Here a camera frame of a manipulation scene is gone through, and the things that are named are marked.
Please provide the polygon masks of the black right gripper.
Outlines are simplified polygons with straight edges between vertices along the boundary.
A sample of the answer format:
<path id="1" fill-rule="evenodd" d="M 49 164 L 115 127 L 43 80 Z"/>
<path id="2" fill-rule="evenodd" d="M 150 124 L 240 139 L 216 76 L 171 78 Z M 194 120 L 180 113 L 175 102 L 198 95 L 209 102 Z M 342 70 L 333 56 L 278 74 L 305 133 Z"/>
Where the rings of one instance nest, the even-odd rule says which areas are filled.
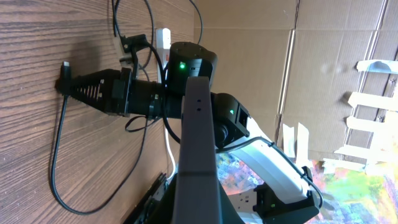
<path id="1" fill-rule="evenodd" d="M 125 116 L 131 78 L 130 68 L 106 69 L 75 78 L 68 71 L 61 76 L 56 89 L 104 113 Z"/>

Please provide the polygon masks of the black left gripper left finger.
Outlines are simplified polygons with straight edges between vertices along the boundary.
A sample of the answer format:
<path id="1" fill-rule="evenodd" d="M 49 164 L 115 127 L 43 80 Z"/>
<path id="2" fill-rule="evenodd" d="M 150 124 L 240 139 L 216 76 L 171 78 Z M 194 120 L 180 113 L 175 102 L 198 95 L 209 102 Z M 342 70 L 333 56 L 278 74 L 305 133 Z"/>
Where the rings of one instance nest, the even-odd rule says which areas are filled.
<path id="1" fill-rule="evenodd" d="M 172 222 L 176 183 L 177 176 L 175 175 L 158 206 L 147 219 L 146 224 L 170 224 Z"/>

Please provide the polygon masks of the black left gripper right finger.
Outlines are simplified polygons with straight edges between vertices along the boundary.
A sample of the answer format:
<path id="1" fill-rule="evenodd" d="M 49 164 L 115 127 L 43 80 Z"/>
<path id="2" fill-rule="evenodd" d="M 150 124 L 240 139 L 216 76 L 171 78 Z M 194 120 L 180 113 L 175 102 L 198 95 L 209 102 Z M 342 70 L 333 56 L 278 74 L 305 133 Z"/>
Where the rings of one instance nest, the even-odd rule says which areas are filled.
<path id="1" fill-rule="evenodd" d="M 218 182 L 218 198 L 216 201 L 219 208 L 219 224 L 244 224 L 224 191 L 221 182 Z"/>

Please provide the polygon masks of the black smartphone lit screen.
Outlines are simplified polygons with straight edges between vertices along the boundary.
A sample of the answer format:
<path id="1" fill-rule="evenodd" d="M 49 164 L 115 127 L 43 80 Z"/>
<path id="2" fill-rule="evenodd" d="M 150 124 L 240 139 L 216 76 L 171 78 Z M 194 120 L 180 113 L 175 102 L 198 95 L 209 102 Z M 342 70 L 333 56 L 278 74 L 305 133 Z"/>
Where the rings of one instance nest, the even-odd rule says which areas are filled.
<path id="1" fill-rule="evenodd" d="M 172 223 L 221 223 L 215 134 L 207 77 L 187 80 Z"/>

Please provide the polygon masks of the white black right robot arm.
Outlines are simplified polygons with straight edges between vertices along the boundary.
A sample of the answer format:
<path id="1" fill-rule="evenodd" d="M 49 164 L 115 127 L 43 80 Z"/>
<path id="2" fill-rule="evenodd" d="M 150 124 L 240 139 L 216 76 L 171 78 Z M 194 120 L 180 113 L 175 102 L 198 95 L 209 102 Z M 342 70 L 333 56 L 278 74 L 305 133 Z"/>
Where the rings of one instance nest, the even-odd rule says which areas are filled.
<path id="1" fill-rule="evenodd" d="M 127 223 L 305 223 L 317 216 L 323 195 L 308 167 L 297 167 L 267 138 L 232 95 L 212 93 L 215 53 L 191 42 L 170 47 L 160 81 L 137 79 L 138 51 L 124 44 L 127 67 L 72 77 L 64 62 L 57 90 L 106 114 L 182 123 L 179 170 L 169 184 L 160 176 L 126 218 Z M 229 196 L 217 177 L 216 156 L 233 152 L 261 179 L 253 190 Z"/>

